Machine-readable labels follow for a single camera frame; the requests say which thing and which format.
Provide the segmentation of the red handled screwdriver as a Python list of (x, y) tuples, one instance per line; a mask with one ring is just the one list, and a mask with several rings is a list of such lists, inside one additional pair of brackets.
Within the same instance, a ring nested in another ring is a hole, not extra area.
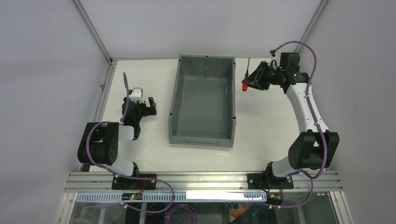
[(247, 69), (244, 75), (244, 79), (242, 80), (242, 90), (243, 91), (247, 91), (248, 87), (249, 87), (249, 82), (247, 81), (247, 78), (249, 76), (249, 64), (250, 64), (250, 57), (248, 57), (248, 61), (247, 61)]

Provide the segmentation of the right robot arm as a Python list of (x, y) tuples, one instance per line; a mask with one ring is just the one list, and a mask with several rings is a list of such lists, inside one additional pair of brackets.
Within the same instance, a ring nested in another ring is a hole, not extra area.
[[(329, 167), (339, 135), (329, 130), (311, 92), (312, 75), (300, 71), (298, 53), (271, 52), (246, 72), (242, 90), (264, 91), (276, 85), (292, 104), (299, 135), (281, 160), (270, 162), (261, 174), (248, 174), (250, 189), (291, 187), (293, 175), (304, 169), (322, 173)], [(233, 57), (180, 55), (168, 119), (171, 144), (232, 147), (235, 138), (235, 72)]]

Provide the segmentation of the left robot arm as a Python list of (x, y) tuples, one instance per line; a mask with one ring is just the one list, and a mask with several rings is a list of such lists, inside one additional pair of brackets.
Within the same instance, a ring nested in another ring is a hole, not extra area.
[(140, 178), (137, 164), (118, 156), (118, 146), (120, 141), (138, 140), (142, 118), (157, 114), (154, 98), (149, 97), (148, 102), (149, 106), (145, 101), (124, 98), (119, 122), (87, 123), (77, 151), (79, 162), (103, 168), (116, 177)]

